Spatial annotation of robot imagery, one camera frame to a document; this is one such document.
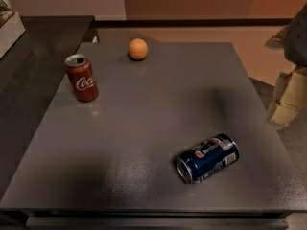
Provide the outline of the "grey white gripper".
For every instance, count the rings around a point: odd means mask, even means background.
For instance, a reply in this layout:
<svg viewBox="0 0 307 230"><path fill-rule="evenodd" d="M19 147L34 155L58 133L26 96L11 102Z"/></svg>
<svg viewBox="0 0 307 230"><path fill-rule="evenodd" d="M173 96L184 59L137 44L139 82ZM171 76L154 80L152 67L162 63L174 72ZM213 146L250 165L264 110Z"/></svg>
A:
<svg viewBox="0 0 307 230"><path fill-rule="evenodd" d="M307 67L307 4L291 21L285 36L285 59ZM268 108L268 119L287 126L307 106L307 68L296 68L286 74L281 72L273 90Z"/></svg>

